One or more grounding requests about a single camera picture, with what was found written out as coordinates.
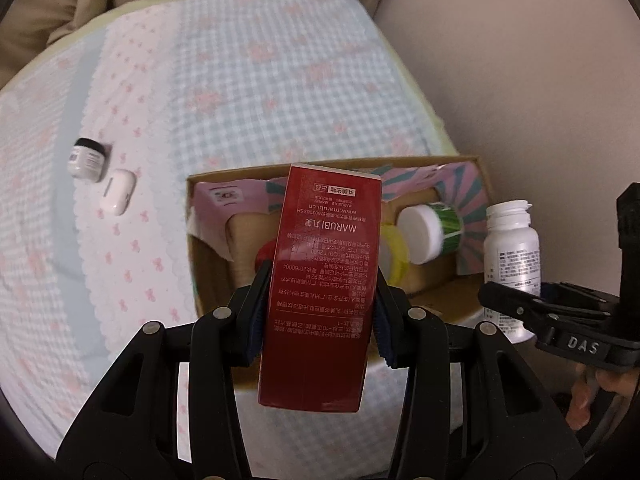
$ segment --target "screw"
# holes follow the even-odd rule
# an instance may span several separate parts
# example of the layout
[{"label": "screw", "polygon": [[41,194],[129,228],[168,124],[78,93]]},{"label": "screw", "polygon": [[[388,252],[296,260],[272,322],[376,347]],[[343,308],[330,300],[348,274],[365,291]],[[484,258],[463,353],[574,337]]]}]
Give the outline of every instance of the screw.
[{"label": "screw", "polygon": [[228,306],[219,306],[213,311],[213,317],[216,319],[226,319],[231,316],[231,309]]},{"label": "screw", "polygon": [[147,321],[142,326],[142,332],[144,332],[145,334],[155,334],[158,330],[160,330],[160,323],[158,323],[157,321]]},{"label": "screw", "polygon": [[498,329],[493,323],[484,322],[480,324],[480,332],[484,335],[495,335],[495,333],[498,332]]},{"label": "screw", "polygon": [[419,320],[419,319],[424,319],[425,317],[427,317],[427,313],[424,311],[424,309],[420,308],[419,306],[411,307],[407,314],[409,314],[409,317],[411,319],[418,319]]}]

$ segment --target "bottle label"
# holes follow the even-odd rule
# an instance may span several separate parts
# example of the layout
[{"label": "bottle label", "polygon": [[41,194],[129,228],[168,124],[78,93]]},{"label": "bottle label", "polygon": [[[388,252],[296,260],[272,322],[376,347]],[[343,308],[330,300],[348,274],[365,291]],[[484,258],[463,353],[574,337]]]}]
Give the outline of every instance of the bottle label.
[{"label": "bottle label", "polygon": [[530,250],[521,244],[516,250],[497,250],[486,270],[486,281],[497,282],[540,295],[540,250]]},{"label": "bottle label", "polygon": [[96,153],[96,152],[86,153],[84,164],[86,167],[90,168],[91,170],[100,170],[102,168],[103,162],[104,162],[104,157],[100,153]]},{"label": "bottle label", "polygon": [[433,202],[428,206],[438,215],[442,225],[444,241],[440,254],[449,254],[457,251],[460,246],[460,240],[462,240],[462,221],[455,209],[442,202]]},{"label": "bottle label", "polygon": [[[485,254],[484,280],[540,295],[540,249],[531,244],[496,247]],[[486,308],[484,318],[498,326],[512,343],[527,340],[533,334],[522,322]]]},{"label": "bottle label", "polygon": [[78,159],[80,153],[80,147],[74,146],[71,148],[71,154],[69,155],[69,162],[75,162]]}]

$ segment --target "human hand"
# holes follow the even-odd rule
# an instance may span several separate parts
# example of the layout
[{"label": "human hand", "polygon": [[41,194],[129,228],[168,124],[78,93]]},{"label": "human hand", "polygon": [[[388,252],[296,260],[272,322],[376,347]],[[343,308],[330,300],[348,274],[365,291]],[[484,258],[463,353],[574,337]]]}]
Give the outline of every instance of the human hand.
[{"label": "human hand", "polygon": [[[577,365],[578,378],[571,388],[571,404],[566,414],[569,427],[578,431],[585,427],[591,418],[590,405],[596,391],[587,383],[586,366]],[[631,398],[638,386],[640,368],[634,368],[624,374],[617,374],[608,370],[596,370],[595,377],[598,386],[608,392],[615,392],[623,397]]]}]

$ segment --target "beige wall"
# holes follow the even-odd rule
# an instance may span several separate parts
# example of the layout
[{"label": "beige wall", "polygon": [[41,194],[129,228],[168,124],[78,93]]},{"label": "beige wall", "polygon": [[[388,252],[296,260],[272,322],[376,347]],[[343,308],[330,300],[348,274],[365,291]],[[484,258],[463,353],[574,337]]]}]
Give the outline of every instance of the beige wall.
[{"label": "beige wall", "polygon": [[627,0],[382,0],[376,22],[499,200],[534,204],[546,280],[618,291],[615,199],[640,181]]}]

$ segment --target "green label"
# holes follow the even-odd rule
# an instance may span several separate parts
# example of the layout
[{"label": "green label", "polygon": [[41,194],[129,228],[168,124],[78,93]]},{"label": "green label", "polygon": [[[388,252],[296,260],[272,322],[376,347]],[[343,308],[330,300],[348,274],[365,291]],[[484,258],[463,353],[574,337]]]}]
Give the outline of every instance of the green label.
[{"label": "green label", "polygon": [[434,202],[428,206],[436,212],[442,231],[444,232],[444,243],[441,254],[449,254],[458,250],[462,238],[462,221],[455,210],[442,202]]}]

